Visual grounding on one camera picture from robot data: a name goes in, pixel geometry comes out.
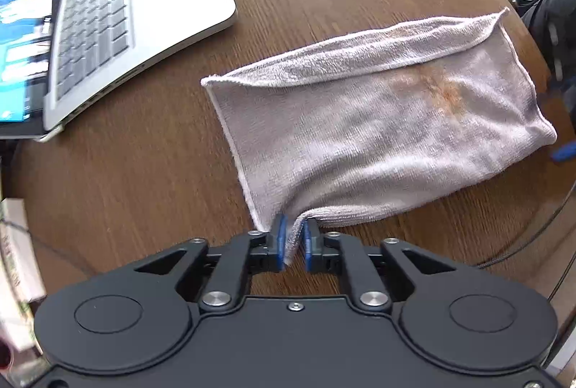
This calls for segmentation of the silver open laptop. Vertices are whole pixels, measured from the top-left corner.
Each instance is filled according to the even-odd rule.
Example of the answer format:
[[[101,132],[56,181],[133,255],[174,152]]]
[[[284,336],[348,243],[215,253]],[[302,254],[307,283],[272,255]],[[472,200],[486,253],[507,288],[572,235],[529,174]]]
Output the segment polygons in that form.
[[[49,137],[235,19],[234,0],[1,0],[1,136]]]

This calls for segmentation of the grey terry towel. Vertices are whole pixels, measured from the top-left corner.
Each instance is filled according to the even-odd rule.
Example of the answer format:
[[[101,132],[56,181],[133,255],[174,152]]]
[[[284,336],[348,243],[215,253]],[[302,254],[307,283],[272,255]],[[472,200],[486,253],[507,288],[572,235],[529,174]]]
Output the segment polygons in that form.
[[[202,80],[255,228],[378,221],[488,180],[558,135],[503,13],[404,21]]]

